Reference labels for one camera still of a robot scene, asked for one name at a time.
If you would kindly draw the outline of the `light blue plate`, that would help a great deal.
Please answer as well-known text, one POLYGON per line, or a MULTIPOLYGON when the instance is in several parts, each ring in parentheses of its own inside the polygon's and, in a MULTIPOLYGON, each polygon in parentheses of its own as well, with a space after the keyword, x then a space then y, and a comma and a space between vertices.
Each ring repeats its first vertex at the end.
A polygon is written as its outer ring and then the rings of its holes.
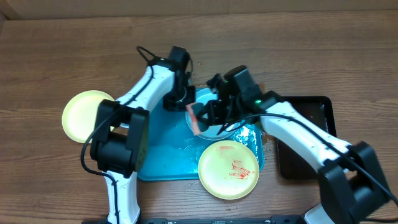
MULTIPOLYGON (((199 89, 196 92, 196 102, 203 103, 204 105, 210 100, 217 100, 217 94, 211 92, 209 88, 199 89)), ((242 126, 240 129, 232 131, 232 129, 239 127, 239 124, 234 124, 232 127, 229 127, 226 131, 223 131, 219 135, 217 135, 218 131, 221 128, 221 125, 210 126, 205 132, 202 132, 198 136, 211 141, 219 141, 222 139, 238 139, 247 140, 248 136, 252 133, 252 129, 248 128, 246 125, 242 126)))

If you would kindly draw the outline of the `pink sponge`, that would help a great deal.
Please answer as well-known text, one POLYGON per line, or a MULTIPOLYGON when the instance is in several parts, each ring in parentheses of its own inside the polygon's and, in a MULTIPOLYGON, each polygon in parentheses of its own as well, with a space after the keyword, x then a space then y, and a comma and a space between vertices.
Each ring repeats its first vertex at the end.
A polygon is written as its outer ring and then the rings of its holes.
POLYGON ((197 120, 196 115, 194 113, 194 107, 198 107, 200 105, 203 105, 203 104, 202 103, 190 103, 190 104, 188 104, 186 106, 186 110, 187 110, 187 113, 188 113, 189 118, 190 118, 189 124, 191 125, 191 130, 193 131, 193 134, 195 136, 201 134, 201 131, 200 131, 200 128, 199 128, 199 125, 198 125, 198 120, 197 120))

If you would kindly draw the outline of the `yellow plate with red stain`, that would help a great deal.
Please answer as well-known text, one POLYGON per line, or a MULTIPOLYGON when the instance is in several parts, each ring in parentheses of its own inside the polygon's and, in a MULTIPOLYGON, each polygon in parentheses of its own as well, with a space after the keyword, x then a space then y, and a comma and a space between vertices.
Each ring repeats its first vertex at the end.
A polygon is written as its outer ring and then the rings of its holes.
POLYGON ((74 96, 62 114, 65 134, 78 143, 84 143, 95 127, 99 104, 103 100, 114 101, 109 94, 99 90, 88 90, 74 96))

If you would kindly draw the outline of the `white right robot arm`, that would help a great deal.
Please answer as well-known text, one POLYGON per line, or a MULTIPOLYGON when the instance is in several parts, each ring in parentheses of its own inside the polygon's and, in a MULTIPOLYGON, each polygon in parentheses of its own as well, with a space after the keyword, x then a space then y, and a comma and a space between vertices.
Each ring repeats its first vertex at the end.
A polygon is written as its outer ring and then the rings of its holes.
POLYGON ((387 202, 397 202, 369 144, 338 139, 304 118, 276 92, 263 93, 246 66, 225 75, 217 73, 206 84, 217 98, 188 107, 194 133, 215 125, 223 132, 242 121, 258 124, 317 173, 320 203, 302 215, 302 223, 360 223, 387 202))

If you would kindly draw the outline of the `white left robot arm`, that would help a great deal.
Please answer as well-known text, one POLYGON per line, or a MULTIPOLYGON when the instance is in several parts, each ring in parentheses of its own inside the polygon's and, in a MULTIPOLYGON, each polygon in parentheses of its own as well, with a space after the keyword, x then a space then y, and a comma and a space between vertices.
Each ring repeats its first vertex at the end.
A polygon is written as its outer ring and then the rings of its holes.
POLYGON ((167 58, 158 57, 138 46, 146 61, 143 77, 116 101, 103 100, 97 109, 95 127, 83 145, 98 169, 84 170, 103 176, 108 190, 109 213, 106 223, 136 223, 137 172, 149 149, 150 112, 161 102, 165 110, 185 111, 195 101, 195 87, 189 84, 193 65, 190 54, 172 47, 167 58))

